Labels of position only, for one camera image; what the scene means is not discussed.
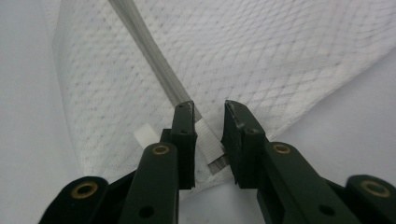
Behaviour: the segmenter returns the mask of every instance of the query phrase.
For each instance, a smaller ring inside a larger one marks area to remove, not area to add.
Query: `white fabric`
[[[396,43],[396,2],[135,1],[204,119],[246,104],[273,139]]]
[[[173,107],[106,0],[43,3],[74,149],[84,174],[111,182],[138,164],[134,131],[170,127]],[[224,100],[273,139],[396,42],[393,1],[135,3],[217,138]]]

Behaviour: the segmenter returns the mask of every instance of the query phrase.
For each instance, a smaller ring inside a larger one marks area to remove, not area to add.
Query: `grid pattern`
[[[394,1],[135,3],[218,137],[225,99],[274,139],[396,43]]]

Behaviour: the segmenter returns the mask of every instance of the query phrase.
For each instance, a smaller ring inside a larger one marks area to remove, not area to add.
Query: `black plastic part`
[[[235,183],[241,189],[258,187],[259,156],[267,142],[264,129],[245,105],[225,102],[221,143],[230,161]]]
[[[135,171],[108,186],[108,193],[105,200],[106,211],[104,212],[103,223],[117,223],[119,221],[125,198],[134,180],[134,173]]]
[[[75,180],[62,189],[39,223],[101,223],[107,190],[108,184],[101,177]]]
[[[170,143],[177,147],[178,152],[178,178],[180,189],[195,187],[195,143],[197,133],[194,122],[194,102],[188,101],[175,107],[172,129],[170,131]]]
[[[396,223],[396,188],[370,175],[354,175],[345,187],[346,204],[362,223]]]
[[[262,172],[258,200],[266,223],[360,223],[294,147],[266,144]],[[275,209],[274,203],[281,209]]]
[[[148,146],[134,175],[119,223],[177,223],[177,148]]]

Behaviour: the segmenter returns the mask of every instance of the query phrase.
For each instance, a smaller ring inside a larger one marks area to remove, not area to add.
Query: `white plastic strip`
[[[196,146],[198,146],[204,154],[207,164],[224,154],[221,142],[213,134],[203,119],[200,119],[195,123],[195,131],[198,134]]]
[[[160,137],[154,132],[149,124],[144,124],[142,127],[134,132],[134,138],[142,148],[146,148],[151,144],[158,143]]]

